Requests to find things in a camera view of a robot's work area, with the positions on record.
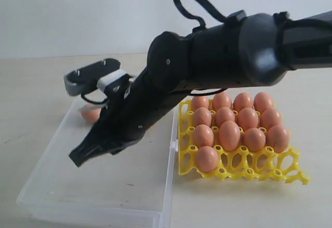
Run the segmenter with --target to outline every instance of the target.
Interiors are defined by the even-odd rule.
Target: brown egg
[[[81,109],[81,116],[84,118],[89,123],[94,124],[100,116],[101,108],[93,109],[93,110],[88,110],[89,108],[93,107],[95,105],[93,104],[86,104],[82,109]]]
[[[258,128],[250,128],[243,134],[243,145],[252,152],[258,152],[265,146],[266,138],[263,131]]]
[[[231,120],[235,122],[234,112],[228,107],[222,107],[218,109],[214,116],[214,122],[217,127],[220,127],[225,121]]]
[[[191,110],[195,111],[200,107],[209,109],[210,102],[207,97],[193,97],[191,100]]]
[[[281,124],[273,126],[266,134],[266,144],[273,147],[277,153],[282,153],[288,148],[290,139],[288,129]]]
[[[231,105],[232,99],[225,91],[220,92],[213,97],[212,108],[214,111],[217,111],[222,107],[231,108]]]
[[[273,106],[273,99],[266,92],[260,92],[254,98],[254,108],[261,114],[264,113],[265,110],[273,108]]]
[[[213,131],[209,126],[200,124],[193,131],[192,139],[194,145],[196,145],[198,148],[203,146],[213,146]]]
[[[271,127],[282,123],[281,113],[275,109],[267,109],[260,116],[260,125],[269,130]]]
[[[195,163],[201,172],[209,173],[218,167],[219,155],[213,147],[204,146],[198,149]]]
[[[205,124],[209,127],[211,127],[212,123],[212,114],[210,110],[204,107],[200,107],[195,110],[193,117],[192,117],[192,125],[194,127],[200,125],[200,124]]]
[[[233,102],[233,109],[240,112],[244,108],[252,108],[254,106],[252,97],[246,93],[238,94]]]
[[[228,120],[219,128],[219,142],[225,151],[235,150],[240,143],[241,131],[239,126]]]
[[[244,131],[249,128],[257,128],[259,123],[258,114],[252,108],[244,108],[238,113],[237,122]]]

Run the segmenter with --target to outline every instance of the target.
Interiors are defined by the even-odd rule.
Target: clear plastic container
[[[68,154],[90,128],[78,113],[84,104],[81,99],[73,102],[18,204],[33,217],[51,222],[170,227],[178,108],[151,127],[140,143],[76,168]]]

